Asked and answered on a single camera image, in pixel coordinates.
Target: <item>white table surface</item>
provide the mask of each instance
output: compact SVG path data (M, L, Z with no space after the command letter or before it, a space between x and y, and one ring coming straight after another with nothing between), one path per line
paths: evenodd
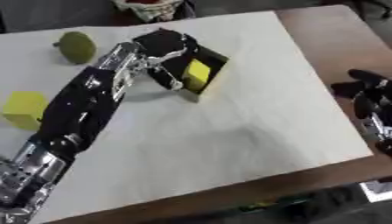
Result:
M102 55L160 26L230 61L197 104L138 80L34 223L372 155L273 12L66 30L87 33ZM52 99L83 69L52 47L64 31L0 36L0 103L16 90ZM2 153L30 134L2 122Z

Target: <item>robotic arm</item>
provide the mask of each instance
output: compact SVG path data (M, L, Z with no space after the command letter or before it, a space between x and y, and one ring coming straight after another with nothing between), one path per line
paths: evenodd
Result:
M170 90L183 87L165 63L186 62L196 40L159 30L118 44L71 80L46 108L39 131L12 159L0 160L0 223L27 223L53 188L87 150L118 109L138 75L148 74Z
M377 73L352 69L355 81L335 83L335 95L352 100L362 133L375 141L378 150L392 157L392 82Z

